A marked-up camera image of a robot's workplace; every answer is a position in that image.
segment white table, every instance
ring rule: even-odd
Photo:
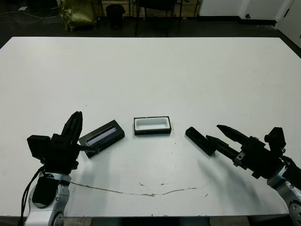
[[[0,49],[0,71],[2,216],[20,214],[40,166],[27,137],[61,133],[78,110],[82,135],[115,119],[126,137],[90,160],[80,154],[71,177],[83,186],[70,185],[66,216],[288,212],[266,180],[184,136],[194,126],[240,150],[217,124],[260,140],[280,126],[301,165],[301,61],[278,38],[15,37]],[[165,115],[170,136],[134,136],[134,117]]]

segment door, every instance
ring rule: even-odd
[[[301,48],[301,0],[294,0],[277,28]]]

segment floor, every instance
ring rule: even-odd
[[[136,19],[132,17],[124,18],[124,27],[120,30],[112,30],[108,19],[106,17],[101,17],[99,18],[95,29],[69,32],[65,30],[64,23],[59,16],[57,9],[37,11],[36,9],[27,8],[24,11],[40,17],[48,16],[49,14],[54,16],[54,18],[48,19],[35,18],[23,13],[1,15],[2,12],[17,11],[20,6],[22,5],[0,2],[0,48],[13,36],[135,36]],[[165,20],[164,23],[162,23],[162,20],[165,20],[165,18],[140,19],[137,36],[165,37],[169,21]],[[178,20],[174,20],[170,28],[169,37],[280,37],[299,57],[301,57],[301,49],[271,25],[240,24],[237,21],[202,21],[199,18],[190,18],[182,20],[181,27],[178,26]]]
[[[59,37],[134,37],[136,19],[124,18],[124,27],[121,30],[112,30],[107,18],[101,17],[98,20],[97,27],[93,30],[83,30],[68,32],[64,28],[64,23],[58,15],[58,11],[36,11],[26,9],[24,12],[36,16],[45,17],[48,15],[53,18],[42,19],[35,18],[23,13],[2,14],[3,12],[17,11],[20,6],[24,6],[25,1],[6,0],[0,2],[0,48],[13,36],[59,36]],[[166,23],[162,23],[164,18],[154,18],[140,20],[138,37],[165,37]],[[169,37],[279,37],[281,38],[299,57],[301,49],[292,43],[280,31],[271,25],[260,24],[240,24],[237,21],[203,21],[200,18],[190,18],[182,20],[181,27],[178,27],[178,21],[174,21]],[[274,225],[274,220],[256,217],[224,217],[224,218],[168,218],[168,223],[173,225],[251,225],[251,226],[269,226]],[[153,224],[166,225],[167,218],[151,219]],[[1,225],[15,225],[18,218],[2,217]],[[112,226],[112,225],[143,225],[150,221],[149,218],[67,218],[67,226]],[[277,218],[276,221],[283,225],[292,225],[288,215]]]

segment yellow bag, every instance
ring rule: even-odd
[[[60,0],[60,14],[67,30],[94,28],[96,15],[87,0]]]

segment crack on table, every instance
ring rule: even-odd
[[[96,189],[96,190],[101,190],[101,191],[105,191],[105,192],[114,192],[114,193],[118,193],[118,194],[129,194],[129,195],[140,195],[140,196],[149,196],[149,197],[155,197],[156,195],[166,195],[166,194],[170,194],[170,193],[174,193],[174,192],[180,192],[180,191],[186,191],[186,190],[193,190],[193,189],[201,189],[205,186],[207,186],[208,184],[210,184],[210,182],[206,183],[205,185],[201,186],[201,187],[188,187],[188,188],[183,188],[183,189],[176,189],[173,191],[169,191],[166,193],[162,193],[162,194],[155,194],[155,193],[151,193],[151,194],[136,194],[136,193],[127,193],[127,192],[120,192],[120,191],[114,191],[114,190],[110,190],[110,189],[105,189],[105,188],[101,188],[101,187],[92,187],[89,185],[81,185],[75,182],[70,182],[71,184],[80,186],[80,187],[87,187],[87,188],[92,188],[92,189]]]

